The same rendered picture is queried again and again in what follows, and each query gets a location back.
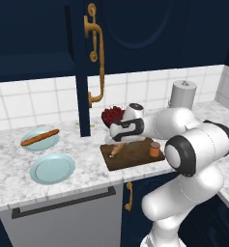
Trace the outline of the grey dishwasher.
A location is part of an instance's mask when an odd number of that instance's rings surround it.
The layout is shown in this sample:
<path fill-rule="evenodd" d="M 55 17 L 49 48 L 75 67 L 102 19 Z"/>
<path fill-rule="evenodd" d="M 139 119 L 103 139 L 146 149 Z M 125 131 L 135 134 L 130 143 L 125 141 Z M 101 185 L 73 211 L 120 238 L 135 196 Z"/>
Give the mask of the grey dishwasher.
<path fill-rule="evenodd" d="M 123 186 L 114 196 L 13 219 L 12 209 L 0 218 L 14 247 L 120 247 Z M 98 189 L 20 207 L 22 211 L 50 206 L 107 191 Z"/>

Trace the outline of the brown baguette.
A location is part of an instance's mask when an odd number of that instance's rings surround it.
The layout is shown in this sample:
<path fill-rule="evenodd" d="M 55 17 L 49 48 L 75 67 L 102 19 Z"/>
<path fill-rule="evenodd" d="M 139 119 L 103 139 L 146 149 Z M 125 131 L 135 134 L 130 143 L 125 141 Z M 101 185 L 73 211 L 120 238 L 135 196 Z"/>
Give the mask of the brown baguette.
<path fill-rule="evenodd" d="M 60 130 L 58 128 L 52 129 L 52 130 L 47 131 L 45 133 L 41 133 L 41 134 L 36 135 L 34 137 L 25 139 L 24 141 L 21 141 L 20 145 L 22 147 L 27 147 L 27 146 L 30 146 L 30 145 L 32 145 L 34 143 L 38 143 L 38 142 L 40 142 L 40 141 L 42 141 L 44 139 L 47 139 L 47 138 L 49 138 L 51 136 L 54 136 L 54 135 L 58 134 L 59 132 L 60 132 Z"/>

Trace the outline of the brown wooden cutting board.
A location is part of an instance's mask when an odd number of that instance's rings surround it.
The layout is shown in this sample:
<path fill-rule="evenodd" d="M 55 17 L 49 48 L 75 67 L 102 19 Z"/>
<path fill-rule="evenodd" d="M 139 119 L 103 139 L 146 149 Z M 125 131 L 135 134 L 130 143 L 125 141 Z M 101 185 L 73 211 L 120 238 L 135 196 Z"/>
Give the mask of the brown wooden cutting board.
<path fill-rule="evenodd" d="M 152 142 L 151 138 L 146 138 L 144 141 L 126 144 L 113 157 L 110 157 L 113 145 L 101 145 L 100 150 L 107 169 L 116 171 L 164 160 L 165 156 L 162 151 L 158 153 L 158 157 L 150 156 Z"/>

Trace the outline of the navy corner base cabinet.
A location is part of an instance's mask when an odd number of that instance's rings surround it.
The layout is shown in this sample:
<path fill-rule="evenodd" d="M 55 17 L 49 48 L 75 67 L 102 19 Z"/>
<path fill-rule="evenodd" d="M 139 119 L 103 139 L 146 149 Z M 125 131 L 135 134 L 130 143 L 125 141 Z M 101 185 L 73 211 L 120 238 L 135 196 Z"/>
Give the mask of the navy corner base cabinet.
<path fill-rule="evenodd" d="M 186 247 L 229 247 L 229 208 L 218 196 L 196 206 L 181 224 Z"/>

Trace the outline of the orange jam jar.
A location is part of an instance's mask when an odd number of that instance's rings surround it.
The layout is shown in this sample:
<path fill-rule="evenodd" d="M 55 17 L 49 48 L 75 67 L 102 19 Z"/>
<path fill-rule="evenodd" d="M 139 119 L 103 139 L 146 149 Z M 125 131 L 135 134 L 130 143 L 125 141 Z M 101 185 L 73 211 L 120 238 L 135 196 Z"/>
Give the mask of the orange jam jar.
<path fill-rule="evenodd" d="M 150 156 L 151 157 L 158 157 L 160 152 L 160 143 L 152 142 L 150 145 Z"/>

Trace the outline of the tan croissant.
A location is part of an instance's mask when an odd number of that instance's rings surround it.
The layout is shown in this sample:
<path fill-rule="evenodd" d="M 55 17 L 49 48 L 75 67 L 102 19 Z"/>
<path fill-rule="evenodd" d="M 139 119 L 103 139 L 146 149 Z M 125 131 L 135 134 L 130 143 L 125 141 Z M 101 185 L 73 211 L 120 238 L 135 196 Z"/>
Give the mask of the tan croissant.
<path fill-rule="evenodd" d="M 119 153 L 122 150 L 124 145 L 125 145 L 124 143 L 115 145 L 114 148 L 112 149 L 111 153 L 109 154 L 109 157 L 113 158 L 117 153 Z"/>

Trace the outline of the navy oval-panel cabinet door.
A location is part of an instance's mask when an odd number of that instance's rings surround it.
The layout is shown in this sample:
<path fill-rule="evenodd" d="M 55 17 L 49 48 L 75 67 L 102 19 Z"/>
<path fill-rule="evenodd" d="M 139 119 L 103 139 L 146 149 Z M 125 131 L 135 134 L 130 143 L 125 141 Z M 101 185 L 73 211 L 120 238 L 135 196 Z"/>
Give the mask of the navy oval-panel cabinet door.
<path fill-rule="evenodd" d="M 83 0 L 103 32 L 107 74 L 222 65 L 229 0 Z"/>

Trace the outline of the grey cylindrical canister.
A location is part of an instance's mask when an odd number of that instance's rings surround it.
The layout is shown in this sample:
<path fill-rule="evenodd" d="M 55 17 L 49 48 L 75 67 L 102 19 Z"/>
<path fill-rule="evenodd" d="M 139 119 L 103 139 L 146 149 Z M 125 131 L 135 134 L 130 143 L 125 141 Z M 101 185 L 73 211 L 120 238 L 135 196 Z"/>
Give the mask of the grey cylindrical canister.
<path fill-rule="evenodd" d="M 184 107 L 192 108 L 197 85 L 188 80 L 177 80 L 173 83 L 171 97 L 168 102 L 169 108 Z"/>

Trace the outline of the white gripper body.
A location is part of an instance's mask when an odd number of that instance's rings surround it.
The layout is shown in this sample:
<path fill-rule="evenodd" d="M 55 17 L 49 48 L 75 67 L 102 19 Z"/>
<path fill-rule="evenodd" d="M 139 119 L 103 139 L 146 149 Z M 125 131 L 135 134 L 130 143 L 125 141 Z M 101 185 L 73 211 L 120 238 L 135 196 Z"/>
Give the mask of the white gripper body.
<path fill-rule="evenodd" d="M 128 144 L 128 143 L 144 141 L 144 140 L 145 140 L 145 137 L 142 137 L 142 136 L 127 136 L 127 137 L 123 137 L 120 141 L 115 141 L 113 138 L 110 137 L 109 134 L 107 134 L 104 139 L 107 145 L 117 145 L 121 143 Z"/>

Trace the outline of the navy wall cabinet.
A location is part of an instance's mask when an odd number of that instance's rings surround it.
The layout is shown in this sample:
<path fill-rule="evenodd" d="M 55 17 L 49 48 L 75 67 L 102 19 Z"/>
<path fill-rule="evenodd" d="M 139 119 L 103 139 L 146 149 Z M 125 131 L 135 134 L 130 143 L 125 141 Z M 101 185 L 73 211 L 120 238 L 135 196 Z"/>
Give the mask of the navy wall cabinet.
<path fill-rule="evenodd" d="M 0 82 L 74 74 L 71 0 L 0 0 Z"/>

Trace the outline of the navy base cabinet door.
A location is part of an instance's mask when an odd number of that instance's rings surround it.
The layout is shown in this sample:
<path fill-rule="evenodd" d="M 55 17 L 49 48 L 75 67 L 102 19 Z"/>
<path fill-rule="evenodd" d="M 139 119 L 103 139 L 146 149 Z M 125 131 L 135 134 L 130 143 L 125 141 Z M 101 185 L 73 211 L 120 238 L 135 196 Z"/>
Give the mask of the navy base cabinet door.
<path fill-rule="evenodd" d="M 129 191 L 127 190 L 127 183 L 124 184 L 120 247 L 140 247 L 142 239 L 149 233 L 153 225 L 153 222 L 146 218 L 142 212 L 142 198 L 177 175 L 176 172 L 173 172 L 132 181 L 133 202 L 131 211 L 125 209 L 125 205 L 129 202 Z"/>

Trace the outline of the light blue plate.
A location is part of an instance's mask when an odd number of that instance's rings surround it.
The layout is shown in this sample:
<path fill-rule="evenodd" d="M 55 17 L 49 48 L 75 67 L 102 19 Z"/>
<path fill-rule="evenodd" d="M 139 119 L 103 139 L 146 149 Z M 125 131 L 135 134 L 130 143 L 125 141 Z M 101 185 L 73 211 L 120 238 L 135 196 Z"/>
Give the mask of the light blue plate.
<path fill-rule="evenodd" d="M 37 128 L 33 131 L 28 132 L 26 135 L 24 135 L 22 137 L 22 141 L 24 141 L 26 139 L 30 139 L 34 136 L 39 135 L 39 134 L 43 134 L 43 133 L 48 132 L 48 131 L 50 131 L 50 128 L 47 128 L 47 127 Z M 24 149 L 27 151 L 44 151 L 44 150 L 47 150 L 47 149 L 55 146 L 59 142 L 59 139 L 60 139 L 60 136 L 58 134 L 56 134 L 56 135 L 48 137 L 44 140 L 41 140 L 40 142 L 26 146 L 26 147 L 24 147 Z"/>
<path fill-rule="evenodd" d="M 69 155 L 50 153 L 33 163 L 30 177 L 36 183 L 51 185 L 68 179 L 74 169 L 75 163 Z"/>

